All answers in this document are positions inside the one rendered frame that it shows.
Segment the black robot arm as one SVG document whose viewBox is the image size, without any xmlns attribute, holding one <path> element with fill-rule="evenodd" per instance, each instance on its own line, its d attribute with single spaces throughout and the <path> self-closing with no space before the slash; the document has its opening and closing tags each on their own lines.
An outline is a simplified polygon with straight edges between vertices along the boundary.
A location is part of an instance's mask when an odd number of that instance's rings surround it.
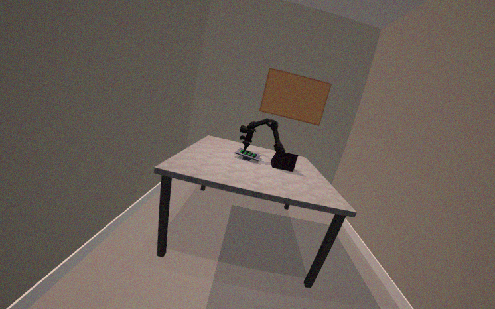
<svg viewBox="0 0 495 309">
<path fill-rule="evenodd" d="M 269 122 L 272 122 L 271 124 Z M 279 133 L 278 133 L 278 122 L 274 119 L 263 119 L 261 121 L 252 121 L 250 124 L 246 127 L 244 125 L 241 125 L 240 127 L 240 132 L 242 133 L 247 133 L 248 135 L 253 136 L 254 131 L 256 132 L 255 128 L 260 125 L 267 124 L 271 129 L 273 130 L 274 138 L 275 138 L 275 145 L 274 149 L 275 151 L 282 151 L 285 152 L 285 149 L 283 147 L 283 144 L 280 142 L 279 138 Z"/>
</svg>

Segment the grey switch panel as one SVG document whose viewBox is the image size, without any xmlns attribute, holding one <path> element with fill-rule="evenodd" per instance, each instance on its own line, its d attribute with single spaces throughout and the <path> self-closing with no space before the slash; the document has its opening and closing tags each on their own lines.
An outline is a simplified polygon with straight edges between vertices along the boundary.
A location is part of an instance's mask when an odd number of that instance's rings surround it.
<svg viewBox="0 0 495 309">
<path fill-rule="evenodd" d="M 261 156 L 261 154 L 254 153 L 249 150 L 244 150 L 243 148 L 239 148 L 235 153 L 238 155 L 242 155 L 243 159 L 248 161 L 250 161 L 251 159 L 258 161 Z"/>
</svg>

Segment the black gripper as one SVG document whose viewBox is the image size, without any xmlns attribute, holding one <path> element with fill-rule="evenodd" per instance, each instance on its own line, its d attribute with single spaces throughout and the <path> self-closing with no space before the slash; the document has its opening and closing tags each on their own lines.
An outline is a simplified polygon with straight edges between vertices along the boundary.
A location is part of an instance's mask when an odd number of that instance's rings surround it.
<svg viewBox="0 0 495 309">
<path fill-rule="evenodd" d="M 251 135 L 246 135 L 246 139 L 242 142 L 244 144 L 244 150 L 246 150 L 248 148 L 248 146 L 250 145 L 250 143 L 252 142 L 251 138 L 253 136 Z M 250 142 L 250 143 L 249 143 Z"/>
</svg>

